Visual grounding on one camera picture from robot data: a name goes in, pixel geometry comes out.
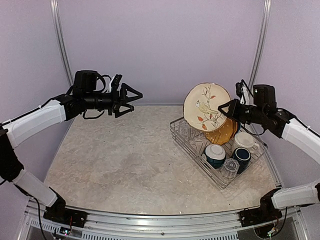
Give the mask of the blue dotted plate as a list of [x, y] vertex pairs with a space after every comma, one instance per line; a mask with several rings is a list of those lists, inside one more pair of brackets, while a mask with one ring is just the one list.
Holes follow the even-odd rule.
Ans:
[[236, 134], [241, 131], [241, 128], [242, 128], [242, 123], [241, 123], [240, 121], [237, 121], [237, 131], [236, 131]]

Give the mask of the cream bird pattern plate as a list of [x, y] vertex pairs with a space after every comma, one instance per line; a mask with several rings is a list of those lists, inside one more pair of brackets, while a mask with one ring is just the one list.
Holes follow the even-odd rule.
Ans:
[[185, 97], [183, 103], [184, 120], [196, 130], [213, 132], [227, 120], [218, 107], [228, 103], [228, 91], [216, 83], [200, 83]]

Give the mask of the yellow dotted plate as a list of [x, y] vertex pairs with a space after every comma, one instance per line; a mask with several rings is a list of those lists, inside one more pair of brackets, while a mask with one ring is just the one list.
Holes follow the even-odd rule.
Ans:
[[231, 140], [238, 130], [239, 124], [235, 120], [227, 118], [219, 129], [205, 132], [204, 136], [212, 144], [223, 145]]

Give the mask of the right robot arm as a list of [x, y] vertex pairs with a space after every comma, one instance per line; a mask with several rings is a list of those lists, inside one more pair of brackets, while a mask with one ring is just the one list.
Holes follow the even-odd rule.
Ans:
[[[256, 84], [250, 90], [244, 81], [235, 85], [237, 98], [218, 107], [222, 114], [241, 124], [255, 124], [264, 131], [284, 140], [277, 150], [281, 162], [287, 162], [290, 171], [293, 165], [303, 166], [303, 160], [313, 160], [312, 166], [320, 164], [320, 135], [303, 123], [289, 110], [277, 106], [275, 88]], [[260, 198], [257, 208], [239, 213], [241, 224], [250, 226], [280, 219], [282, 209], [306, 207], [320, 203], [320, 180], [309, 183], [275, 188]]]

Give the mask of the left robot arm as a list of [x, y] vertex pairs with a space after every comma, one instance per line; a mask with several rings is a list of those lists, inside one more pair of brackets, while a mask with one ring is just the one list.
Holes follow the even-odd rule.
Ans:
[[143, 94], [123, 83], [121, 74], [113, 77], [96, 70], [79, 70], [66, 93], [49, 98], [36, 108], [0, 124], [0, 177], [24, 195], [43, 204], [46, 212], [63, 223], [70, 218], [66, 201], [55, 190], [27, 170], [16, 149], [47, 129], [95, 110], [119, 118], [134, 111], [131, 104]]

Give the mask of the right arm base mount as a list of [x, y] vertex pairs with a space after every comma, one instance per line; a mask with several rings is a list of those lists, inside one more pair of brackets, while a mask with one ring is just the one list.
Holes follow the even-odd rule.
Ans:
[[239, 212], [239, 218], [242, 227], [249, 227], [253, 225], [259, 225], [282, 218], [282, 212], [279, 209], [265, 210], [260, 207], [257, 208], [245, 208]]

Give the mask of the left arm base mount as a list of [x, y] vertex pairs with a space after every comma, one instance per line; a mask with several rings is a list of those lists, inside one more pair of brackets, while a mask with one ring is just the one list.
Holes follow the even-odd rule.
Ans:
[[65, 206], [46, 207], [44, 219], [68, 225], [70, 227], [84, 228], [88, 213], [81, 210], [66, 208]]

